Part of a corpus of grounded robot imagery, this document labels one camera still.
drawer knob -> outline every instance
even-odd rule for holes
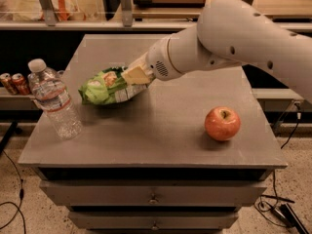
[[[152,194],[151,199],[148,201],[149,205],[157,205],[159,203],[158,199],[156,199],[156,195]]]
[[[154,225],[151,227],[151,230],[159,230],[159,227],[156,224],[156,221],[154,222]]]

clear water bottle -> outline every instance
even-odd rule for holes
[[[42,59],[34,59],[28,67],[29,87],[37,104],[49,117],[61,139],[70,139],[82,131],[82,123],[59,74]]]

white bottle cap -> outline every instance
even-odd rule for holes
[[[28,67],[31,72],[38,73],[47,67],[47,64],[40,58],[36,58],[28,63]]]

apple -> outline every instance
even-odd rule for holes
[[[237,112],[228,106],[217,106],[206,116],[207,134],[218,141],[233,138],[240,130],[241,119]]]

soda can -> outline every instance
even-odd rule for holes
[[[12,78],[11,78],[11,75],[9,73],[4,73],[4,74],[0,75],[0,81],[3,85],[3,87],[5,87],[9,93],[11,93],[13,95],[16,95],[19,93],[19,90],[14,85]]]
[[[30,89],[28,87],[26,79],[23,77],[22,74],[15,74],[12,76],[12,81],[14,85],[19,90],[19,93],[23,96],[27,96],[30,94]]]

